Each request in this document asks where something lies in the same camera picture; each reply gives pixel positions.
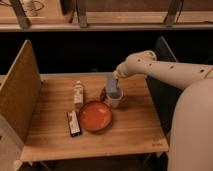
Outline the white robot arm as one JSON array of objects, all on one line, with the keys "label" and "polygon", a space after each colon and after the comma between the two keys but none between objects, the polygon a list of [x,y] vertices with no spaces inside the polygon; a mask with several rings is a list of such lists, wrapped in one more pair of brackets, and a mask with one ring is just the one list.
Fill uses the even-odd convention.
[{"label": "white robot arm", "polygon": [[130,54],[117,78],[145,74],[182,93],[176,103],[167,171],[213,171],[213,65],[159,61],[151,50]]}]

